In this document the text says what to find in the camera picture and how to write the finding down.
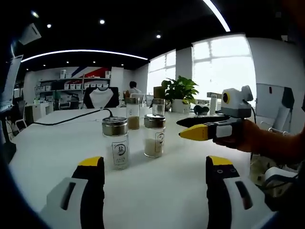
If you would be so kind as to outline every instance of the window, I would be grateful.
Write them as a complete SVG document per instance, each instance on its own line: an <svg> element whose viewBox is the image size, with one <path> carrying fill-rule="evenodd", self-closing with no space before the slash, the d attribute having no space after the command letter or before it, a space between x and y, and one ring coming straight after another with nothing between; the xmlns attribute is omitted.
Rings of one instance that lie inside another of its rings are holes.
<svg viewBox="0 0 305 229"><path fill-rule="evenodd" d="M193 44L193 80L198 84L196 99L207 92L249 85L256 98L256 79L250 47L242 34L217 37Z"/></svg>
<svg viewBox="0 0 305 229"><path fill-rule="evenodd" d="M147 78L147 94L153 94L153 88L161 86L166 78L176 78L176 50L158 56L150 61Z"/></svg>

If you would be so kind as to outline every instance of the led light strip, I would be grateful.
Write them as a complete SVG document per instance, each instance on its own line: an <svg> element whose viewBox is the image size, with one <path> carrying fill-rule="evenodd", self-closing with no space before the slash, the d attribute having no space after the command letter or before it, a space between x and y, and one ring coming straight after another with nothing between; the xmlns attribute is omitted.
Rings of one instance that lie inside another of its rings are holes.
<svg viewBox="0 0 305 229"><path fill-rule="evenodd" d="M32 60L32 59L35 59L37 57L51 55L51 54L57 54L57 53L65 53L65 52L102 52L102 53L116 54L116 55L122 55L122 56L130 56L130 57L134 57L134 58L138 58L138 59L142 59L142 60L148 60L147 58L144 58L144 57L141 57L141 56L134 56L134 55L121 53L121 52L111 52L111 51L104 51L104 50L90 50L90 49L76 49L76 50L61 50L61 51L55 51L55 52L46 52L46 53L43 53L43 54L39 54L39 55L36 55L36 56L31 56L27 59L24 59L24 60L21 61L21 63Z"/></svg>
<svg viewBox="0 0 305 229"><path fill-rule="evenodd" d="M211 0L203 0L205 4L211 9L211 11L215 14L215 16L218 18L219 22L223 25L223 28L226 32L230 32L230 28L228 24L225 22L223 16L219 12L219 10L216 8L216 6L211 2Z"/></svg>

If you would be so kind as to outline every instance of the human hand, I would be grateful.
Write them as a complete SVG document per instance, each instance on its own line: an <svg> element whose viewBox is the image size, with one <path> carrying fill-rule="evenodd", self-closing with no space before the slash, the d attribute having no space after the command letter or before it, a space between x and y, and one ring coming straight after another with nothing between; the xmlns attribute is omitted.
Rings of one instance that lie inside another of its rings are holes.
<svg viewBox="0 0 305 229"><path fill-rule="evenodd" d="M215 138L213 142L220 146L252 152L259 144L258 136L260 132L260 128L255 123L245 119L242 121L242 128L238 130L238 133L234 133L233 129L232 136Z"/></svg>

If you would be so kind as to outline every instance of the green leaves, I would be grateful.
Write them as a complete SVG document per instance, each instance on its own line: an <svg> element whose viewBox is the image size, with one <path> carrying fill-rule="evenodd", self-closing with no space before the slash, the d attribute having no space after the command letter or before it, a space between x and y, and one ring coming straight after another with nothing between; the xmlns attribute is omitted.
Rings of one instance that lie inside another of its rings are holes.
<svg viewBox="0 0 305 229"><path fill-rule="evenodd" d="M191 80L184 78L179 75L177 81L169 79L162 81L162 87L165 89L165 99L182 99L183 103L190 104L195 103L193 94L198 94L199 92L195 89L194 86L197 84Z"/></svg>

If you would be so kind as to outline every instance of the ceiling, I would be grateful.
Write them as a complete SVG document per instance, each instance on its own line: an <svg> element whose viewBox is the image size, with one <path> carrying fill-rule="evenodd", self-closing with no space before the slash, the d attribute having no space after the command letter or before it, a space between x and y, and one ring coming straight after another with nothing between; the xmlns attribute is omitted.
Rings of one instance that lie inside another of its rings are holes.
<svg viewBox="0 0 305 229"><path fill-rule="evenodd" d="M248 37L280 39L285 24L275 17L276 8L265 0L212 0L231 33ZM39 15L31 15L34 10ZM92 49L122 52L151 59L173 49L189 47L192 42L226 34L212 11L202 0L106 0L56 4L44 1L10 11L14 18L9 30L15 37L29 23L35 23L42 37L25 46L15 43L15 55L28 58L45 52ZM111 67L124 64L136 69L148 61L104 53L62 53L39 57L21 64L19 78L26 69L36 71L65 66Z"/></svg>

